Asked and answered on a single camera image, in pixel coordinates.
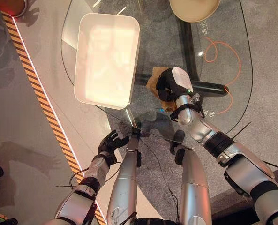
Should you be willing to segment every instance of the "white plastic bin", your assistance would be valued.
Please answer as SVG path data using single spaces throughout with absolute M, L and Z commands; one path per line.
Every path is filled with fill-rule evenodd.
M 79 26 L 74 94 L 92 105 L 123 109 L 131 100 L 140 26 L 130 16 L 86 14 Z

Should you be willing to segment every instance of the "glass tabletop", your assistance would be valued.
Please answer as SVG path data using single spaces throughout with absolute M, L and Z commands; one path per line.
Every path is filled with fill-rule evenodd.
M 146 88 L 154 67 L 186 70 L 201 95 L 205 118 L 223 132 L 241 120 L 251 95 L 253 73 L 245 21 L 239 0 L 221 0 L 216 12 L 201 22 L 187 23 L 172 12 L 169 0 L 72 0 L 63 25 L 61 52 L 74 83 L 78 28 L 87 13 L 120 14 L 140 24 L 140 48 L 130 105 L 123 110 L 100 107 L 121 122 L 173 140 L 194 142 L 186 127 L 170 120 L 160 101 Z

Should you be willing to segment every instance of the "orange cable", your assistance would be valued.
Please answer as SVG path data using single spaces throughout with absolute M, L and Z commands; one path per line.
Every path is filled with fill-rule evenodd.
M 205 38 L 211 42 L 211 44 L 207 47 L 207 49 L 205 50 L 205 53 L 204 53 L 204 60 L 205 60 L 206 62 L 214 62 L 214 61 L 217 59 L 217 57 L 218 57 L 218 49 L 217 49 L 217 47 L 216 47 L 216 44 L 221 44 L 221 45 L 224 45 L 224 46 L 228 47 L 228 48 L 236 55 L 236 57 L 237 57 L 237 59 L 238 59 L 238 62 L 239 62 L 239 70 L 238 70 L 238 73 L 237 73 L 236 77 L 224 86 L 224 90 L 229 94 L 229 97 L 230 97 L 230 100 L 231 100 L 231 101 L 230 101 L 228 107 L 227 107 L 225 110 L 223 110 L 223 111 L 217 113 L 217 114 L 222 114 L 222 113 L 227 112 L 227 111 L 232 107 L 232 105 L 233 105 L 233 96 L 232 96 L 232 94 L 230 93 L 230 91 L 227 90 L 227 87 L 228 87 L 229 85 L 233 84 L 233 83 L 239 78 L 239 76 L 240 76 L 240 74 L 241 74 L 242 63 L 241 63 L 240 57 L 239 57 L 239 55 L 237 54 L 236 50 L 234 50 L 230 45 L 228 45 L 227 43 L 222 42 L 222 41 L 212 41 L 212 40 L 211 40 L 210 38 L 208 38 L 208 37 L 205 37 Z M 215 57 L 214 57 L 214 59 L 212 59 L 212 60 L 208 60 L 207 57 L 206 57 L 206 54 L 207 54 L 208 50 L 209 50 L 212 46 L 215 47 Z

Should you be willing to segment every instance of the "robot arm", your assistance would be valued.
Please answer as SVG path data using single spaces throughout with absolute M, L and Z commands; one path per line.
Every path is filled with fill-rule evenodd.
M 177 105 L 171 119 L 186 126 L 191 136 L 222 167 L 227 167 L 225 179 L 237 193 L 253 199 L 263 224 L 278 224 L 278 183 L 272 170 L 248 148 L 203 118 L 199 95 L 193 95 L 190 84 L 188 74 L 178 67 L 161 75 L 157 83 L 161 100 L 173 100 Z
M 55 219 L 45 225 L 89 225 L 94 218 L 94 201 L 100 188 L 105 184 L 105 177 L 111 165 L 117 162 L 114 151 L 126 145 L 129 137 L 116 138 L 116 130 L 106 136 L 93 158 L 82 181 L 59 205 Z

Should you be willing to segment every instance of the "warning tape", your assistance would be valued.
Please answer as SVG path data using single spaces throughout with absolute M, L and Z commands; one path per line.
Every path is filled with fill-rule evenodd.
M 80 168 L 79 168 L 79 166 L 76 162 L 76 159 L 74 157 L 74 154 L 64 136 L 64 133 L 62 132 L 58 119 L 55 116 L 53 109 L 50 107 L 50 103 L 44 93 L 44 90 L 42 89 L 42 86 L 37 77 L 37 74 L 35 73 L 35 70 L 30 62 L 30 59 L 25 51 L 25 48 L 22 43 L 22 39 L 17 31 L 13 18 L 5 13 L 2 13 L 2 17 L 8 28 L 8 32 L 12 38 L 13 44 L 16 48 L 17 54 L 21 60 L 22 66 L 28 77 L 28 80 L 30 81 L 30 84 L 37 96 L 37 99 L 38 99 L 38 101 L 42 107 L 42 110 L 49 122 L 49 125 L 51 126 L 53 133 L 62 149 L 62 152 L 64 153 L 64 156 L 65 156 L 71 170 L 74 173 L 78 172 L 78 171 L 80 171 Z M 79 183 L 83 179 L 83 176 L 82 176 L 82 174 L 77 174 L 75 176 L 75 178 L 76 178 L 77 182 Z M 100 225 L 106 225 L 105 219 L 103 218 L 102 213 L 100 212 L 99 206 L 97 207 L 97 209 L 95 211 L 95 218 Z

